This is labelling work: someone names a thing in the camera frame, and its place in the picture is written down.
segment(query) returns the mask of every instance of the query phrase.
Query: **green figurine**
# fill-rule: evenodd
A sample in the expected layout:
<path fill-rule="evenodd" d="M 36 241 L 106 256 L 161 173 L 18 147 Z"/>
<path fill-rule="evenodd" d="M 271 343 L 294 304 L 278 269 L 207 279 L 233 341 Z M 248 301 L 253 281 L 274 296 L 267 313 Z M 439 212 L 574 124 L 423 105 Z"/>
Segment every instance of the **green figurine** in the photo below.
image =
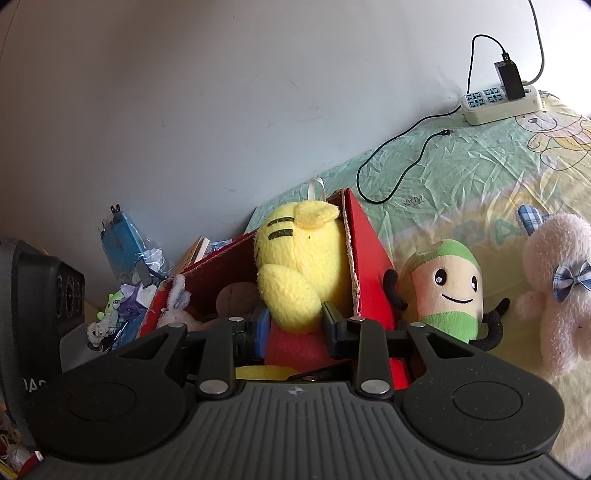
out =
<path fill-rule="evenodd" d="M 416 252 L 402 268 L 400 294 L 397 281 L 398 273 L 388 270 L 384 291 L 408 323 L 423 322 L 484 351 L 501 342 L 501 316 L 509 308 L 509 299 L 483 313 L 480 266 L 460 242 L 445 239 Z M 477 339 L 481 322 L 488 325 L 488 334 Z"/>

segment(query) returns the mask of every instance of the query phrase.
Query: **stuffed animal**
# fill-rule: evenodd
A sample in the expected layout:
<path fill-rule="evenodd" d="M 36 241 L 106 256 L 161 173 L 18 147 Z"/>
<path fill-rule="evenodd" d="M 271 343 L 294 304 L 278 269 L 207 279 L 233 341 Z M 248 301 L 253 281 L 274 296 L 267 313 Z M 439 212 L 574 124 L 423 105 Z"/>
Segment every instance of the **stuffed animal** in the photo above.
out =
<path fill-rule="evenodd" d="M 320 324 L 322 302 L 352 309 L 345 226 L 336 205 L 318 200 L 276 208 L 259 228 L 255 259 L 261 298 L 276 324 L 306 333 Z"/>
<path fill-rule="evenodd" d="M 580 356 L 591 359 L 591 225 L 569 213 L 544 220 L 530 205 L 519 216 L 531 231 L 523 266 L 533 290 L 518 298 L 517 312 L 522 319 L 541 317 L 543 365 L 560 375 Z"/>
<path fill-rule="evenodd" d="M 255 311 L 260 301 L 255 283 L 239 281 L 221 289 L 216 298 L 217 316 L 244 317 Z"/>
<path fill-rule="evenodd" d="M 185 310 L 189 306 L 191 294 L 185 290 L 185 278 L 182 275 L 175 275 L 173 277 L 173 286 L 168 293 L 166 301 L 166 308 L 163 309 L 162 315 L 158 319 L 156 328 L 163 327 L 169 323 L 184 323 L 187 325 L 189 332 L 195 330 L 202 330 L 204 325 L 195 320 L 193 315 Z"/>
<path fill-rule="evenodd" d="M 105 351 L 111 346 L 112 339 L 119 328 L 119 306 L 125 294 L 119 290 L 109 293 L 109 301 L 104 312 L 98 312 L 98 322 L 91 323 L 86 329 L 88 347 L 93 350 Z"/>
<path fill-rule="evenodd" d="M 400 295 L 398 274 L 384 274 L 384 291 L 395 308 L 404 311 L 407 322 L 423 322 L 483 350 L 496 347 L 502 339 L 501 316 L 509 308 L 503 299 L 490 313 L 483 314 L 482 273 L 466 246 L 442 240 L 416 252 L 402 268 Z M 488 325 L 488 335 L 476 339 L 479 325 Z"/>

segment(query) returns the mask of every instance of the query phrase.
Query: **power strip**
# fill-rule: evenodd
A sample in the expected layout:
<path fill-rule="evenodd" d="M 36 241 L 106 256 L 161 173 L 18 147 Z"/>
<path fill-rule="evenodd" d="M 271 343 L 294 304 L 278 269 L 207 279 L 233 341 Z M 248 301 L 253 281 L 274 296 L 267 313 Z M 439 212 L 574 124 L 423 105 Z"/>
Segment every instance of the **power strip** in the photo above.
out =
<path fill-rule="evenodd" d="M 525 96 L 508 100 L 502 86 L 464 95 L 461 101 L 464 117 L 471 125 L 482 125 L 512 116 L 542 110 L 540 93 L 533 86 L 525 88 Z"/>

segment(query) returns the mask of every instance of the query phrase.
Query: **bed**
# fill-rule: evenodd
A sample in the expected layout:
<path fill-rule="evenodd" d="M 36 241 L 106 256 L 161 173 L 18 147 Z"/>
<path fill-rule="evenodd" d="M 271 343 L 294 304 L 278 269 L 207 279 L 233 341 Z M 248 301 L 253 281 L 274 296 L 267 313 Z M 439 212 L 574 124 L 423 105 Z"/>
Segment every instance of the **bed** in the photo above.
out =
<path fill-rule="evenodd" d="M 403 169 L 414 161 L 425 139 L 435 137 L 400 188 L 383 205 L 360 200 L 394 265 L 401 267 L 415 250 L 442 238 L 466 244 L 479 261 L 485 280 L 485 310 L 503 297 L 515 300 L 528 289 L 521 266 L 526 234 L 517 221 L 519 205 L 549 213 L 591 215 L 591 122 L 542 93 L 541 112 L 473 127 L 459 113 L 416 128 L 396 140 L 363 169 L 361 187 L 384 198 Z M 368 153 L 327 170 L 320 177 L 328 193 L 350 187 Z M 302 184 L 259 206 L 247 230 L 259 226 L 276 206 L 307 197 Z M 574 473 L 591 473 L 591 362 L 571 373 L 549 377 L 541 369 L 539 325 L 504 317 L 505 336 L 495 355 L 552 383 L 563 398 L 566 416 L 552 455 Z"/>

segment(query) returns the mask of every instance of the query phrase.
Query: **black plush arm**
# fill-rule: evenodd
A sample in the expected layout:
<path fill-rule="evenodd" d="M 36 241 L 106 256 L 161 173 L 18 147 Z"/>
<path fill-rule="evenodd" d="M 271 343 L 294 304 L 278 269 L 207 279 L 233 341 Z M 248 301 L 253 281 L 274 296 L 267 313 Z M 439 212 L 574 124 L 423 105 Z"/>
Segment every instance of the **black plush arm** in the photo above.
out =
<path fill-rule="evenodd" d="M 501 316 L 503 316 L 508 309 L 509 299 L 502 299 L 492 312 L 485 313 L 482 316 L 482 321 L 488 325 L 488 335 L 477 340 L 470 340 L 470 345 L 484 350 L 485 352 L 492 350 L 499 345 L 503 338 Z"/>
<path fill-rule="evenodd" d="M 408 304 L 398 296 L 396 291 L 396 282 L 398 281 L 398 273 L 396 270 L 386 270 L 384 272 L 384 293 L 390 302 L 390 305 L 397 310 L 403 312 L 407 309 Z"/>

